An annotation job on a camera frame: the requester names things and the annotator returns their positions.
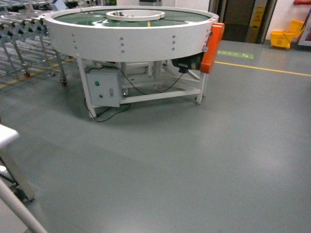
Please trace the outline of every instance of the caster wheel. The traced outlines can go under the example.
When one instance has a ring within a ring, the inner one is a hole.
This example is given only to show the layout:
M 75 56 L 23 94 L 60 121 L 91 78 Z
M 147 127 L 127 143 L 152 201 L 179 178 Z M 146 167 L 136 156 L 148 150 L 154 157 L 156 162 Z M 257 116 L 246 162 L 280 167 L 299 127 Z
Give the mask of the caster wheel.
M 62 86 L 67 86 L 67 82 L 66 81 L 62 81 Z
M 60 82 L 62 86 L 67 86 L 67 80 L 61 79 Z
M 29 73 L 29 72 L 25 72 L 25 73 L 24 73 L 24 76 L 25 76 L 26 78 L 30 78 L 30 73 Z

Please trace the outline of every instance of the white circular housing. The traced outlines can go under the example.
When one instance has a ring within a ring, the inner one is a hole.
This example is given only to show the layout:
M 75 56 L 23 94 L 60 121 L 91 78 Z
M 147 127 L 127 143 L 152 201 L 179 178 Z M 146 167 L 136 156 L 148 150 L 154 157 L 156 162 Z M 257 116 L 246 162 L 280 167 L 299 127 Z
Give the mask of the white circular housing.
M 115 21 L 112 11 L 165 13 L 152 21 Z M 202 52 L 216 14 L 193 9 L 151 6 L 101 6 L 51 13 L 45 17 L 57 51 L 83 59 L 110 62 L 161 61 Z
M 164 18 L 165 13 L 154 10 L 120 10 L 106 13 L 107 18 L 115 21 L 152 21 Z

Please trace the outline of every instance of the gray epoxy floor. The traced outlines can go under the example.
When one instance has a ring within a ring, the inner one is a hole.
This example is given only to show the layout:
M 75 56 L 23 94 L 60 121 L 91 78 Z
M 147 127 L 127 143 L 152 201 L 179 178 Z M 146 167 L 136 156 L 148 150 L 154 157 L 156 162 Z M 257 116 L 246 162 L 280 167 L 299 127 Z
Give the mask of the gray epoxy floor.
M 309 52 L 220 49 L 254 59 L 217 61 L 311 74 Z M 67 88 L 41 75 L 0 90 L 27 206 L 50 233 L 311 232 L 310 76 L 215 64 L 200 106 L 135 103 L 96 123 L 65 69 Z

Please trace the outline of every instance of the electrical cable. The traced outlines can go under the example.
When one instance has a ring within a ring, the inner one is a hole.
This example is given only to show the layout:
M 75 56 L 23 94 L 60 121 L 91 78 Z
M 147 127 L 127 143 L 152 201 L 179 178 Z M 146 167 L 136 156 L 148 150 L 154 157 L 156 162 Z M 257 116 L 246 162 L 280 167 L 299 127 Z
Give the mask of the electrical cable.
M 109 119 L 111 119 L 112 117 L 114 117 L 115 115 L 119 114 L 119 113 L 124 113 L 125 111 L 129 110 L 130 107 L 131 107 L 131 104 L 128 103 L 128 104 L 124 104 L 124 106 L 128 106 L 127 108 L 125 108 L 124 110 L 120 111 L 120 112 L 117 112 L 115 114 L 113 114 L 112 116 L 104 119 L 104 120 L 97 120 L 102 114 L 104 114 L 105 112 L 107 112 L 108 110 L 110 110 L 112 107 L 108 107 L 107 109 L 105 109 L 104 111 L 96 114 L 96 116 L 93 116 L 93 114 L 91 113 L 91 111 L 89 110 L 89 108 L 87 107 L 87 104 L 86 104 L 86 98 L 84 98 L 84 106 L 86 107 L 86 109 L 88 110 L 88 112 L 90 113 L 90 115 L 92 116 L 92 119 L 96 122 L 105 122 L 105 121 L 108 121 Z
M 141 94 L 143 94 L 143 95 L 148 95 L 148 94 L 146 94 L 146 93 L 140 91 L 139 89 L 137 89 L 137 88 L 134 86 L 134 84 L 127 78 L 127 76 L 124 74 L 124 72 L 123 72 L 122 70 L 121 70 L 121 72 L 122 72 L 123 76 L 127 79 L 127 81 L 128 81 L 139 93 L 141 93 Z M 159 93 L 163 93 L 163 92 L 166 92 L 166 91 L 170 90 L 170 89 L 178 82 L 178 80 L 180 80 L 180 78 L 181 78 L 183 75 L 184 75 L 184 74 L 182 73 L 182 74 L 179 76 L 179 78 L 178 78 L 169 88 L 167 88 L 167 89 L 165 89 L 164 91 L 161 91 L 161 92 L 159 92 Z
M 148 67 L 145 67 L 145 72 L 143 72 L 143 74 L 148 72 Z
M 92 68 L 88 69 L 87 71 L 91 71 L 91 70 L 93 70 L 93 69 L 101 70 L 101 69 L 103 69 L 103 68 L 107 68 L 107 67 L 106 67 L 106 66 L 102 66 L 102 67 L 92 67 Z
M 0 173 L 0 177 L 1 177 L 1 178 L 4 178 L 5 180 L 7 180 L 7 181 L 10 182 L 10 183 L 15 183 L 14 180 L 11 180 L 10 178 L 6 177 L 5 175 L 2 175 L 1 173 Z

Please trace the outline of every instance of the white metal frame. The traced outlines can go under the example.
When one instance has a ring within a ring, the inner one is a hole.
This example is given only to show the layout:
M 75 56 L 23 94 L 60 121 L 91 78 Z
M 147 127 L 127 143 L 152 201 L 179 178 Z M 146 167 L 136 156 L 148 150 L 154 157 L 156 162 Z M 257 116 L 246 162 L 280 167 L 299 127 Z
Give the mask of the white metal frame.
M 135 6 L 135 9 L 170 10 L 210 17 L 201 22 L 161 27 L 107 27 L 64 23 L 55 18 L 94 10 L 133 9 L 133 6 L 89 7 L 65 10 L 45 17 L 53 47 L 66 55 L 86 60 L 150 62 L 198 54 L 206 45 L 216 14 L 175 7 Z
M 86 104 L 87 108 L 89 110 L 89 116 L 91 118 L 96 117 L 96 108 L 102 107 L 93 105 L 91 102 L 90 97 L 90 89 L 88 87 L 87 77 L 86 77 L 86 65 L 85 61 L 81 57 L 77 57 L 77 64 L 80 71 L 80 76 L 82 80 L 83 90 L 86 97 Z M 163 85 L 164 83 L 173 84 L 177 77 L 170 76 L 167 77 L 165 75 L 161 75 L 161 67 L 162 67 L 162 61 L 156 61 L 153 62 L 153 79 L 146 81 L 141 81 L 138 83 L 135 83 L 135 87 L 144 87 L 144 86 L 156 86 L 155 89 L 157 89 L 158 86 Z M 126 70 L 126 64 L 121 65 L 121 69 Z M 154 93 L 149 95 L 139 95 L 139 96 L 127 96 L 124 97 L 120 104 L 126 104 L 126 103 L 133 103 L 133 102 L 141 102 L 141 101 L 148 101 L 148 100 L 158 100 L 158 99 L 165 99 L 165 98 L 172 98 L 172 97 L 181 97 L 181 96 L 189 96 L 194 95 L 196 96 L 196 104 L 201 104 L 202 98 L 205 96 L 206 88 L 207 88 L 207 80 L 208 80 L 208 74 L 206 73 L 200 73 L 200 75 L 195 74 L 191 70 L 187 74 L 184 74 L 185 76 L 182 77 L 175 85 L 174 88 L 178 88 L 178 90 L 175 91 L 169 91 L 164 93 Z M 133 88 L 133 86 L 129 82 L 125 82 L 122 84 L 122 89 L 127 90 L 129 88 Z

